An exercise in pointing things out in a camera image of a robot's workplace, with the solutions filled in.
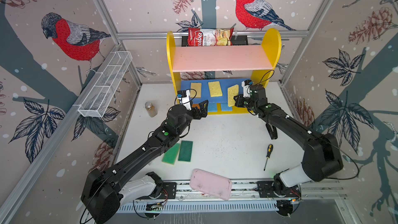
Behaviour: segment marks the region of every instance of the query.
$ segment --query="white tabletop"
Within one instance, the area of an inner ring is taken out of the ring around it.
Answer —
[[[266,94],[268,102],[277,104],[291,115],[276,82],[268,83]],[[148,133],[159,127],[175,97],[172,84],[142,85],[117,162],[140,147]],[[146,101],[151,101],[157,108],[158,114],[153,118],[144,108]],[[189,134],[182,140],[193,141],[191,162],[180,162],[177,158],[176,163],[170,165],[162,162],[161,155],[133,178],[155,172],[163,180],[189,180],[194,169],[230,179],[272,178],[276,173],[298,165],[304,154],[301,147],[280,130],[278,138],[271,141],[265,122],[250,114],[209,115],[193,120]],[[274,149],[266,171],[263,171],[269,144],[273,144]]]

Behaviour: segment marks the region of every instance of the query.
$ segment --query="wire basket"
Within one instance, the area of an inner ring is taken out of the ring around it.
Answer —
[[[91,88],[79,107],[78,111],[81,115],[84,117],[103,117],[131,60],[132,57],[130,52],[115,52],[104,71],[101,72],[97,82]]]

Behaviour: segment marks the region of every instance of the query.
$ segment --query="gray floor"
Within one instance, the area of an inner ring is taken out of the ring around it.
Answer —
[[[344,223],[334,200],[305,200],[291,218],[276,212],[219,212],[194,214],[161,214],[156,220],[143,219],[133,214],[115,214],[106,224],[322,224]]]

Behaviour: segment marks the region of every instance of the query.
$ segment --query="red chip bag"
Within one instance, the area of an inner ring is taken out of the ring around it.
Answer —
[[[188,29],[189,46],[229,46],[234,32],[232,29]]]

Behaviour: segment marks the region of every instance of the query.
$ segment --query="green sponge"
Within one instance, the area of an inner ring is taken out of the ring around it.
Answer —
[[[180,144],[176,143],[171,147],[168,151],[164,153],[162,162],[163,163],[169,163],[169,164],[174,164],[176,162],[177,154],[178,151],[180,150]]]
[[[178,156],[178,161],[185,161],[185,162],[190,162],[191,161],[191,155],[192,155],[192,141],[181,141],[181,149],[180,149],[180,154]]]

